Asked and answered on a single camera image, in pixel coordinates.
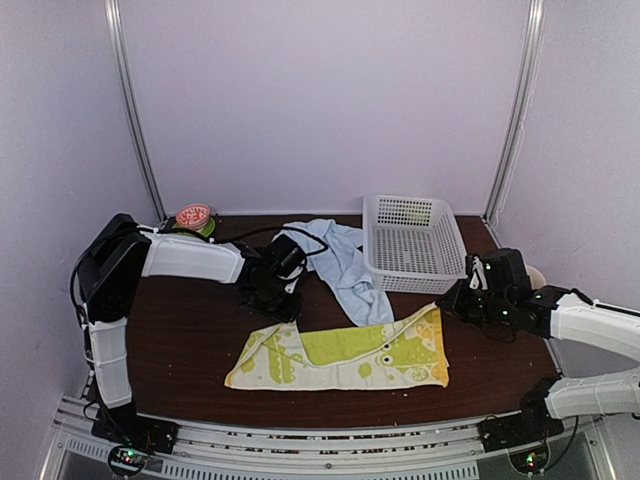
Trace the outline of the green patterned towel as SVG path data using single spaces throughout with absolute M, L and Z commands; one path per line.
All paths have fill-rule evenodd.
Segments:
M 447 387 L 441 310 L 393 323 L 302 333 L 295 323 L 252 332 L 224 386 L 256 391 L 382 391 Z

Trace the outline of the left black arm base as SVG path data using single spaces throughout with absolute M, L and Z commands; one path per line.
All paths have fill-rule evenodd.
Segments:
M 139 415 L 134 401 L 116 408 L 100 402 L 91 433 L 147 453 L 171 454 L 178 430 L 175 422 Z

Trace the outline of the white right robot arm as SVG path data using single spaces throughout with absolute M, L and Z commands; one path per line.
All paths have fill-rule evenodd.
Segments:
M 466 276 L 436 306 L 478 327 L 499 322 L 545 339 L 569 340 L 639 360 L 639 313 L 589 298 L 577 288 L 534 288 L 521 252 L 500 248 L 465 259 Z M 521 401 L 512 430 L 535 440 L 551 424 L 582 415 L 639 415 L 637 367 L 598 376 L 545 378 Z

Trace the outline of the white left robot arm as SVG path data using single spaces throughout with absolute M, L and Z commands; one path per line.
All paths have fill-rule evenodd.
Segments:
M 98 395 L 108 408 L 106 429 L 123 444 L 144 433 L 128 378 L 126 327 L 141 279 L 180 277 L 234 285 L 243 302 L 281 322 L 299 315 L 297 276 L 306 254 L 290 237 L 278 235 L 265 247 L 242 238 L 220 243 L 198 232 L 151 228 L 129 214 L 111 218 L 82 252 L 71 273 L 70 297 L 88 343 L 88 363 Z

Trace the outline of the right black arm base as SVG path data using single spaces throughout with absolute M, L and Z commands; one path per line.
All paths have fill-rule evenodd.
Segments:
M 520 411 L 502 417 L 488 416 L 478 424 L 480 440 L 485 452 L 510 449 L 564 432 L 560 419 L 551 417 L 545 399 L 559 376 L 540 380 L 521 399 Z

